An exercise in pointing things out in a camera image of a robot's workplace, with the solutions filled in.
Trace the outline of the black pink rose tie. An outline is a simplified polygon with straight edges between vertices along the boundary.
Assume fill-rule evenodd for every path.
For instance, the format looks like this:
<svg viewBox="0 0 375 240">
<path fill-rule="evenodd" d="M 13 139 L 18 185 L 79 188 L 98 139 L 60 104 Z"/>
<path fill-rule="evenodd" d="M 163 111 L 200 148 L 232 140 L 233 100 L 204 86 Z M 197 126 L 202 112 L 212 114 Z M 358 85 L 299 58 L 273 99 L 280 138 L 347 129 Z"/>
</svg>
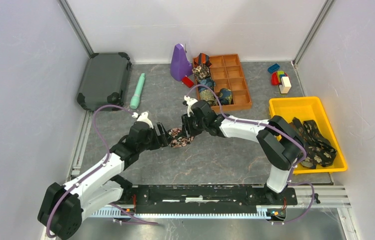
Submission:
<svg viewBox="0 0 375 240">
<path fill-rule="evenodd" d="M 194 136 L 187 136 L 182 128 L 172 128 L 168 131 L 170 135 L 169 146 L 171 148 L 181 148 L 189 145 L 194 139 Z"/>
</svg>

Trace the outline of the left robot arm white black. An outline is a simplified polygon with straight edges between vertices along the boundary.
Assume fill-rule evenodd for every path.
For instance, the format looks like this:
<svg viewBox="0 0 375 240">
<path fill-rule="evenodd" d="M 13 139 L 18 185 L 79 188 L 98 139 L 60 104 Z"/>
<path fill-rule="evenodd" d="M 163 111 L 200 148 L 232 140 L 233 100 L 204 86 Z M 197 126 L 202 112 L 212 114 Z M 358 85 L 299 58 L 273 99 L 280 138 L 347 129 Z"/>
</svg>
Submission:
<svg viewBox="0 0 375 240">
<path fill-rule="evenodd" d="M 115 177 L 135 163 L 143 151 L 163 147 L 162 135 L 164 132 L 157 133 L 149 119 L 138 118 L 128 135 L 108 149 L 93 167 L 64 184 L 52 183 L 37 216 L 46 227 L 46 235 L 67 240 L 97 210 L 115 201 L 128 203 L 133 191 Z"/>
</svg>

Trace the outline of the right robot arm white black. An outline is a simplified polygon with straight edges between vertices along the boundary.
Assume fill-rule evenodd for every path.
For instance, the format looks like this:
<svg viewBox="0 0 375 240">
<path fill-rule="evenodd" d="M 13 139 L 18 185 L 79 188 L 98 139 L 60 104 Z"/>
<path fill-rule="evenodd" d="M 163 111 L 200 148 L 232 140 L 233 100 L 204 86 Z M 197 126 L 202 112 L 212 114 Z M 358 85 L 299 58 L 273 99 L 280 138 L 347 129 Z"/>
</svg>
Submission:
<svg viewBox="0 0 375 240">
<path fill-rule="evenodd" d="M 260 144 L 271 164 L 265 183 L 264 198 L 270 204 L 279 203 L 290 182 L 293 168 L 306 157 L 305 141 L 279 115 L 266 120 L 243 119 L 217 114 L 204 100 L 184 97 L 187 112 L 182 126 L 187 137 L 202 132 L 221 138 L 239 138 Z"/>
</svg>

